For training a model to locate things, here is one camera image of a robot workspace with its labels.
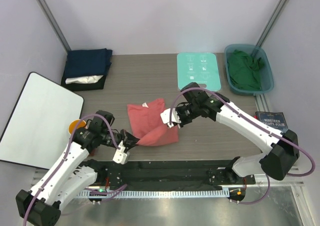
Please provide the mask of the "pink t shirt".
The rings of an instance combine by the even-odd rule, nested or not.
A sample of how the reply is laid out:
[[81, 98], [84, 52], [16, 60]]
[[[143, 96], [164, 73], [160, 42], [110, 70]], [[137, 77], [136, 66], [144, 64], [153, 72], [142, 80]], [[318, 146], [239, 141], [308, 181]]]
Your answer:
[[127, 105], [131, 131], [139, 139], [138, 145], [157, 147], [179, 141], [178, 128], [168, 128], [162, 122], [161, 113], [165, 109], [165, 100], [162, 98], [140, 105]]

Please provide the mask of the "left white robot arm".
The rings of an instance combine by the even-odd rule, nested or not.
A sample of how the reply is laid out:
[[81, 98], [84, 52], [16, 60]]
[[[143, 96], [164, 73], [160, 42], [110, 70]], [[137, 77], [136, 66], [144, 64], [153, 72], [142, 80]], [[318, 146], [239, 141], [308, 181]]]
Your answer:
[[66, 148], [47, 173], [29, 190], [20, 190], [15, 200], [23, 225], [54, 226], [62, 211], [82, 190], [107, 178], [103, 166], [84, 159], [100, 145], [115, 148], [113, 161], [125, 164], [129, 150], [139, 139], [125, 130], [113, 131], [113, 114], [97, 111], [80, 119], [85, 126], [75, 126]]

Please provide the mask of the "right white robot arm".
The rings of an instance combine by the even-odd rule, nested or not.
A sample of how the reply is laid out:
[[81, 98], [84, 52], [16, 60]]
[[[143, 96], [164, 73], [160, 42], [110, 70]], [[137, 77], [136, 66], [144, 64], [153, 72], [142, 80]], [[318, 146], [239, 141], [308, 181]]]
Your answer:
[[195, 82], [185, 86], [181, 94], [187, 100], [183, 106], [172, 108], [169, 123], [181, 127], [201, 116], [226, 125], [253, 142], [261, 151], [258, 155], [238, 157], [226, 170], [226, 179], [233, 184], [250, 174], [265, 173], [281, 181], [298, 160], [298, 136], [268, 126], [240, 110], [220, 93], [200, 88]]

